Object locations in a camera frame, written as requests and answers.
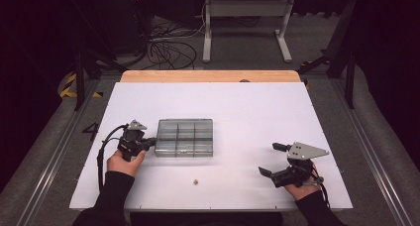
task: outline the hand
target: hand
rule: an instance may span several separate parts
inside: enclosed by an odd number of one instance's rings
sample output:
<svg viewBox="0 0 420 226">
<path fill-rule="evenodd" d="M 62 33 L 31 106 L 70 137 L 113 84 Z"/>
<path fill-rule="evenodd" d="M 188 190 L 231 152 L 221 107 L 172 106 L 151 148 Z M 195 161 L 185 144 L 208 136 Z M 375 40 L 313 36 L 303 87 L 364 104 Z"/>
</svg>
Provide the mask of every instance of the hand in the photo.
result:
<svg viewBox="0 0 420 226">
<path fill-rule="evenodd" d="M 107 170 L 118 171 L 135 177 L 137 169 L 142 164 L 145 156 L 146 151 L 141 151 L 135 159 L 131 162 L 127 162 L 123 159 L 123 152 L 117 150 L 115 154 L 107 160 Z"/>
<path fill-rule="evenodd" d="M 316 167 L 315 165 L 313 165 L 314 171 L 312 171 L 312 173 L 314 175 L 317 175 L 316 172 Z M 314 182 L 314 178 L 311 176 L 308 180 L 306 180 L 305 182 Z M 315 185 L 302 185 L 300 187 L 296 187 L 296 185 L 294 184 L 290 184 L 290 185 L 286 185 L 284 187 L 294 198 L 294 200 L 299 200 L 304 198 L 305 196 L 316 192 L 318 190 L 321 190 L 321 186 L 319 184 L 315 184 Z"/>
</svg>

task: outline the person's arm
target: person's arm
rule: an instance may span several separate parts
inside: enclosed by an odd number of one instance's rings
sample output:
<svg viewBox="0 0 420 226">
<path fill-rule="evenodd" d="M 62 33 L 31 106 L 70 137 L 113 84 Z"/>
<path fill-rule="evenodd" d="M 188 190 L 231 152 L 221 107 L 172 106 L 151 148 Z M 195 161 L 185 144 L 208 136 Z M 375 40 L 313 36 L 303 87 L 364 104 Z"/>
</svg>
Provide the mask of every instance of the person's arm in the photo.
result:
<svg viewBox="0 0 420 226">
<path fill-rule="evenodd" d="M 111 226 L 126 225 L 124 216 L 124 203 L 134 183 L 139 165 L 145 158 L 145 151 L 141 151 L 131 162 L 123 160 L 121 151 L 107 161 L 105 184 L 99 193 L 95 205 L 83 210 L 73 226 Z"/>
<path fill-rule="evenodd" d="M 308 182 L 312 181 L 314 181 L 313 177 L 310 177 Z M 284 188 L 293 196 L 297 207 L 305 216 L 309 226 L 345 226 L 327 206 L 320 185 L 296 187 L 291 184 Z"/>
</svg>

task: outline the white tabletop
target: white tabletop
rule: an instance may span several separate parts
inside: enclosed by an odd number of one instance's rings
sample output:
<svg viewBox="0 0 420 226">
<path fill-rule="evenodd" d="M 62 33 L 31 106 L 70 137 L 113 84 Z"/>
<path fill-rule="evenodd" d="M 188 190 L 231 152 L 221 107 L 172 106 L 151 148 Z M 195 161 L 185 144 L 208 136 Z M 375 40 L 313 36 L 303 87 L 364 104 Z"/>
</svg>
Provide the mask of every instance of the white tabletop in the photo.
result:
<svg viewBox="0 0 420 226">
<path fill-rule="evenodd" d="M 259 167 L 273 172 L 288 167 L 286 153 L 272 148 L 275 142 L 300 142 L 329 151 L 330 155 L 313 162 L 325 178 L 331 207 L 353 207 L 303 83 L 202 82 L 117 83 L 70 208 L 94 205 L 99 193 L 96 157 L 101 141 L 113 129 L 136 119 L 148 127 L 146 138 L 155 137 L 158 120 L 173 118 L 212 119 L 214 156 L 164 159 L 151 149 L 126 210 L 293 209 L 291 195 L 259 172 Z M 119 131 L 113 137 L 121 135 Z M 105 160 L 117 144 L 115 140 L 107 145 Z"/>
</svg>

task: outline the white stand leg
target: white stand leg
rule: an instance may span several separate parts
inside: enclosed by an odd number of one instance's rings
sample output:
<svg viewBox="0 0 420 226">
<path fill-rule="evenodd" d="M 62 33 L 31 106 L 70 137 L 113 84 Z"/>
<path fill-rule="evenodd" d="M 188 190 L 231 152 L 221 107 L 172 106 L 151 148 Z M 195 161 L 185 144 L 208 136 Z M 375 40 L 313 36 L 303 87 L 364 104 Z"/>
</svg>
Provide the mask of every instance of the white stand leg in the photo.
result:
<svg viewBox="0 0 420 226">
<path fill-rule="evenodd" d="M 211 55 L 210 0 L 206 0 L 206 34 L 204 37 L 203 62 L 209 62 L 210 55 Z"/>
<path fill-rule="evenodd" d="M 275 30 L 278 44 L 280 45 L 281 54 L 285 62 L 289 63 L 292 61 L 290 51 L 288 50 L 286 40 L 284 39 L 284 33 L 286 32 L 287 23 L 290 18 L 291 9 L 293 8 L 294 0 L 288 0 L 288 4 L 284 11 L 283 23 L 280 30 Z"/>
</svg>

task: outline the clear plastic box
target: clear plastic box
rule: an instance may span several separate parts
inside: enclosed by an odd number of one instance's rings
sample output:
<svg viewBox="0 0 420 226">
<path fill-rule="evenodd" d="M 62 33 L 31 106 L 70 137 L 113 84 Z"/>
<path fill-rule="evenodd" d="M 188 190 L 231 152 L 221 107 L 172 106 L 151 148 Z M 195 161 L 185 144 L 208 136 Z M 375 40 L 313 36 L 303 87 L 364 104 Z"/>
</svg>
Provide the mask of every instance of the clear plastic box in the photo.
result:
<svg viewBox="0 0 420 226">
<path fill-rule="evenodd" d="M 159 120 L 155 154 L 159 158 L 213 157 L 213 120 Z"/>
</svg>

